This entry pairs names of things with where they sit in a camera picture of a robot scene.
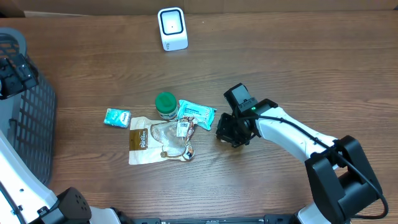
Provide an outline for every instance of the teal and white package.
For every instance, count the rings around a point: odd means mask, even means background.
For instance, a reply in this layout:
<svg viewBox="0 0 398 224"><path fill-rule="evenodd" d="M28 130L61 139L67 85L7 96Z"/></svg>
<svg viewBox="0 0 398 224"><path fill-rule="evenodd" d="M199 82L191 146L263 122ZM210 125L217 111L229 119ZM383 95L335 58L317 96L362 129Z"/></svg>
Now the teal and white package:
<svg viewBox="0 0 398 224"><path fill-rule="evenodd" d="M130 116L130 111L108 108L106 110L104 124L127 128L129 126Z"/></svg>
<svg viewBox="0 0 398 224"><path fill-rule="evenodd" d="M211 124L214 120L214 115L217 109L209 106L202 106L196 103L191 103L187 100L179 100L180 109L177 114L177 118L181 119L184 116L193 116L198 120L198 125L206 129L211 130Z"/></svg>

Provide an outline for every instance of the green lid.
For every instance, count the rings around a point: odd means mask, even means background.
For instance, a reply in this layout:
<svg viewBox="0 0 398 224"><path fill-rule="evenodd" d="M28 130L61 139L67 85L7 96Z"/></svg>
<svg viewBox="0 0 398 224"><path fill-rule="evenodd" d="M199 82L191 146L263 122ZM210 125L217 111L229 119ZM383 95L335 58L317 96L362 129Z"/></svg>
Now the green lid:
<svg viewBox="0 0 398 224"><path fill-rule="evenodd" d="M177 100L171 93L161 93L157 95L155 100L156 109L164 114L173 112L177 107Z"/></svg>

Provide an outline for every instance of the brown label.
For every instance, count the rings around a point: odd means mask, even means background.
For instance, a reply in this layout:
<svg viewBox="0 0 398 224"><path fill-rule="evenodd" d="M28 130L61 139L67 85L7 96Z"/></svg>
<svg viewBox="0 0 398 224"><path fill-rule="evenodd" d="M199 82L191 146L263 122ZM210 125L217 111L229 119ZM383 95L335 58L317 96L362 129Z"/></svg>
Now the brown label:
<svg viewBox="0 0 398 224"><path fill-rule="evenodd" d="M130 151L148 148L148 129L130 130Z"/></svg>

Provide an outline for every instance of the bottle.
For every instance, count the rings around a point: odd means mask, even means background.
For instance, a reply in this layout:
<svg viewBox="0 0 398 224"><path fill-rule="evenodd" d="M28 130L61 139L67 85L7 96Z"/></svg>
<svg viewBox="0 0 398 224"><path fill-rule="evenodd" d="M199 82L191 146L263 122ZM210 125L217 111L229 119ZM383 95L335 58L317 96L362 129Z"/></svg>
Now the bottle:
<svg viewBox="0 0 398 224"><path fill-rule="evenodd" d="M157 95L155 106L163 119L174 119L177 115L177 100L171 93L163 92Z"/></svg>

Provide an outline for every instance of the wood grain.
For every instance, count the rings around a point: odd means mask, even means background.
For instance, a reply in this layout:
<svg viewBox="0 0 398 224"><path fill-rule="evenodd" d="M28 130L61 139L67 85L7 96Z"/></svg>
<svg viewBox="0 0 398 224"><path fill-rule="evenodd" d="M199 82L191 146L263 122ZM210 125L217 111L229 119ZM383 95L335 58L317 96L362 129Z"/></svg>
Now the wood grain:
<svg viewBox="0 0 398 224"><path fill-rule="evenodd" d="M24 33L58 94L55 193L74 186L90 205L132 217L296 212L312 201L299 161L264 140L233 149L215 138L231 111L223 93L242 82L322 133L359 139L390 205L372 223L398 222L397 12L187 15L186 24L188 49L166 53L155 16L0 21ZM129 166L129 132L103 124L106 108L160 119L162 91L217 108L213 129L197 128L189 163Z"/></svg>

